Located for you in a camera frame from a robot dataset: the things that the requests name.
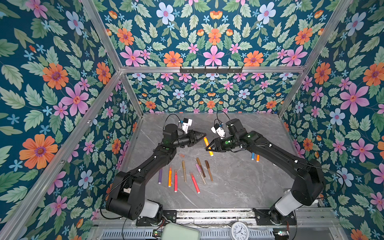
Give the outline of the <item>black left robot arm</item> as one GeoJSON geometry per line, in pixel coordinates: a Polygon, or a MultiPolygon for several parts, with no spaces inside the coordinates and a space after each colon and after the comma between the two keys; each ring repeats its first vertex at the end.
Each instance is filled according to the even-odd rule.
{"type": "Polygon", "coordinates": [[[106,210],[128,220],[145,219],[152,224],[163,221],[163,205],[146,200],[146,185],[163,167],[168,165],[177,153],[177,148],[192,147],[206,137],[206,133],[182,130],[175,124],[163,128],[163,139],[152,155],[138,167],[119,172],[113,181],[106,210]]]}

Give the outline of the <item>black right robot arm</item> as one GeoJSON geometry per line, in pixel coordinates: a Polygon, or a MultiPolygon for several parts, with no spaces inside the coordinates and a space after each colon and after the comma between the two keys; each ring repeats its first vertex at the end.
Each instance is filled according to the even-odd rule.
{"type": "Polygon", "coordinates": [[[288,174],[293,180],[291,189],[279,198],[267,214],[275,225],[281,225],[287,217],[303,206],[311,206],[325,189],[323,169],[316,160],[308,161],[289,153],[269,141],[256,131],[247,131],[239,119],[226,122],[227,131],[222,122],[214,123],[211,131],[218,137],[206,147],[207,151],[225,153],[235,148],[259,155],[288,174]]]}

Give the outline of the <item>yellow orange marker pen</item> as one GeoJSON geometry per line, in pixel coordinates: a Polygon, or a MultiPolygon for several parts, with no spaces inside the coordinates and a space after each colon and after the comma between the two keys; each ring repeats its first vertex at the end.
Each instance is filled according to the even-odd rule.
{"type": "Polygon", "coordinates": [[[206,147],[209,149],[208,152],[209,152],[210,156],[213,157],[213,156],[214,156],[214,153],[213,153],[212,151],[210,151],[210,149],[211,149],[211,148],[209,147],[209,144],[210,144],[210,143],[209,143],[207,137],[204,137],[204,142],[205,142],[206,147]]]}

